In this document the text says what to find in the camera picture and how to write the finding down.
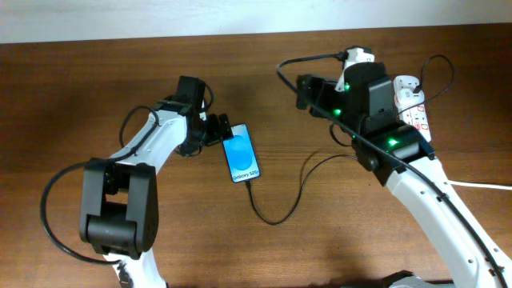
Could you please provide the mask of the blue Galaxy smartphone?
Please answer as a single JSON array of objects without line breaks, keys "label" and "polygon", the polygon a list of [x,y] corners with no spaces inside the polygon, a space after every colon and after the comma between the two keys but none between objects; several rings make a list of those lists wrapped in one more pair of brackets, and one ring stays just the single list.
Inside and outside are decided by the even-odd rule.
[{"label": "blue Galaxy smartphone", "polygon": [[258,160],[246,124],[231,127],[233,137],[222,141],[230,177],[233,183],[258,178],[261,175]]}]

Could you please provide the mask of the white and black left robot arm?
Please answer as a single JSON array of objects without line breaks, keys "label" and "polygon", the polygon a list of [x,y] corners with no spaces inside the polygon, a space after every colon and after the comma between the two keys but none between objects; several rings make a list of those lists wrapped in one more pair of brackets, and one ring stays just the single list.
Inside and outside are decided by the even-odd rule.
[{"label": "white and black left robot arm", "polygon": [[157,174],[173,153],[193,157],[232,138],[225,114],[209,114],[210,86],[181,76],[174,94],[105,163],[84,170],[79,235],[112,266],[122,287],[166,287],[152,246],[159,224]]}]

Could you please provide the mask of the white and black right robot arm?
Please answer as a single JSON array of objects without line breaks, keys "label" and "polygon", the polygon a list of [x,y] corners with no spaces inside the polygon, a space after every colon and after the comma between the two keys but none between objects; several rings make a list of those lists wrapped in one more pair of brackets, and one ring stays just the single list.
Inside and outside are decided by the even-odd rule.
[{"label": "white and black right robot arm", "polygon": [[298,106],[351,136],[359,163],[413,215],[457,287],[509,287],[510,258],[460,199],[428,141],[397,118],[384,65],[355,64],[345,80],[338,92],[326,78],[298,76]]}]

